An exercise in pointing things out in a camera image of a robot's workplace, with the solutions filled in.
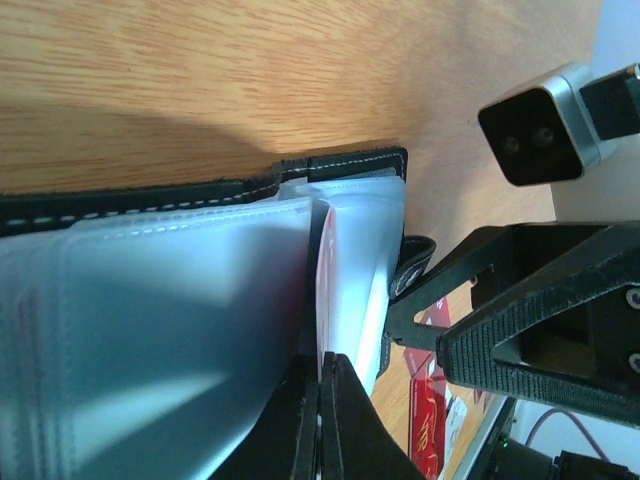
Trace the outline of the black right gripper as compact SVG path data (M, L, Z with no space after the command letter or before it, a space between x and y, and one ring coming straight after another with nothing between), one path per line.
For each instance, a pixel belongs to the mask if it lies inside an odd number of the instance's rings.
M435 336L414 315L473 279L472 307L491 301L438 340L447 380L639 424L639 380L628 363L639 348L639 311L626 298L639 285L638 225L480 227L391 302L385 334L430 349Z

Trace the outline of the black leather card holder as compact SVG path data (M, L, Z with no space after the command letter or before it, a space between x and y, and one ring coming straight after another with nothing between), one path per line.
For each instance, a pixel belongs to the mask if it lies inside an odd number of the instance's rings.
M404 233L408 154L283 161L247 179L1 200L1 475L213 479L298 355L320 362L316 270L335 210L327 352L371 396L391 302L434 242Z

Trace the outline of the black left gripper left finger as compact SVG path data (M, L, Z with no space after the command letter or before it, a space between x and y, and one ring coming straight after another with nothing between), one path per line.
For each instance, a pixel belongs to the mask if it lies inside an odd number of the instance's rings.
M256 424L213 479L314 479L319 385L316 359L290 362Z

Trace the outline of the red VIP card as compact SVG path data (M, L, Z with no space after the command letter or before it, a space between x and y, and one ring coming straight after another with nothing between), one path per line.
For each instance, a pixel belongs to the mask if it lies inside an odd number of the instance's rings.
M320 362L329 342L331 276L335 210L329 207L322 225L316 270L316 334Z

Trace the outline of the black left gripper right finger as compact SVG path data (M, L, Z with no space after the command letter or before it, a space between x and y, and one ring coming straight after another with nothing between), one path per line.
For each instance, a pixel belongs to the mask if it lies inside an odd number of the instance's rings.
M396 444L349 358L327 352L320 385L320 472L323 479L421 479Z

